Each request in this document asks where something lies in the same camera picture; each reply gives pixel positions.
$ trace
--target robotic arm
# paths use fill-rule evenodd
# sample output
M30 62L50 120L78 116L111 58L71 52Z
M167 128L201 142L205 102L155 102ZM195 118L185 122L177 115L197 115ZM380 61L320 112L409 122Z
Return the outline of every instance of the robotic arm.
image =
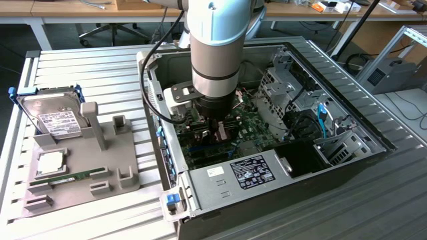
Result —
M145 1L187 11L193 86L198 93L194 102L201 115L215 125L233 110L247 30L266 13L265 1Z

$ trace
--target green circuit board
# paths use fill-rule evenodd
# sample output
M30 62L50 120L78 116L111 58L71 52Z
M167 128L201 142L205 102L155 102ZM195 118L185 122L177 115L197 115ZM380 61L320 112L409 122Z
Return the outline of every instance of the green circuit board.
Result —
M190 169L203 168L257 154L263 151L265 147L278 143L278 138L270 132L269 125L259 115L258 107L243 91L242 100L241 103L238 97L235 98L234 106L241 104L233 109L225 121L235 134L230 141L195 145L194 138L207 130L207 123L195 108L187 112L186 122L175 125L179 144Z

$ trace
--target office chair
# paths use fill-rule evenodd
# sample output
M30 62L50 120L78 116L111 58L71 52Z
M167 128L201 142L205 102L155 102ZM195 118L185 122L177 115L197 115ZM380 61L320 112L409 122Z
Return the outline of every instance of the office chair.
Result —
M105 32L107 31L109 29L111 29L111 46L114 47L117 45L117 35L118 35L118 30L122 30L135 36L139 36L142 38L145 38L147 41L151 39L147 35L142 34L141 32L125 27L123 25L126 25L127 23L109 23L107 25L102 25L101 23L97 23L97 28L79 35L79 39L81 39L81 44L85 46L85 47L89 47L90 46L90 42L89 40L86 40L87 37L90 36L94 36L95 34L101 33L101 32ZM138 29L138 25L137 23L133 23L133 28L134 29Z

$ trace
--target floor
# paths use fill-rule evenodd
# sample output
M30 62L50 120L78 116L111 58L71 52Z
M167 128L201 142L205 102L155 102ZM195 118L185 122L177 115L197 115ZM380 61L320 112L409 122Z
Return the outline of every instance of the floor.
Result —
M286 36L304 36L306 39L313 40L321 48L326 48L336 34L336 29L332 27L333 22L280 22L277 30L272 30L272 22L263 22L261 26L258 38L272 38L272 37L286 37ZM139 23L138 27L143 34L153 36L159 23ZM163 29L167 30L171 23L163 24ZM83 24L85 31L93 30L97 26L95 24ZM47 35L55 50L63 49L79 49L83 48L78 38L78 31L74 24L47 24ZM183 31L183 26L181 25L174 30L174 38L179 38L179 34ZM5 24L0 25L0 109L3 113L0 114L0 150L5 145L5 138L9 130L9 123L13 113L13 102L9 99L9 89L10 87L18 86L21 72L25 65L26 52L31 50L41 50L37 37L34 35L33 29L25 24ZM110 47L111 46L111 31L102 32L95 36L87 38L91 47ZM117 36L117 46L127 45L141 45L145 41L142 38L121 32ZM354 53L364 53L356 44L352 44L341 59L346 59L346 56Z

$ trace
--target metal bracket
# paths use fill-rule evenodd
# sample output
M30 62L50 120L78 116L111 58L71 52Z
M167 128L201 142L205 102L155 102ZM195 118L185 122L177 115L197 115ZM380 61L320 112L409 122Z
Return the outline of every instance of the metal bracket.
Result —
M173 96L175 102L183 103L199 99L205 95L197 91L193 81L185 81L173 86Z

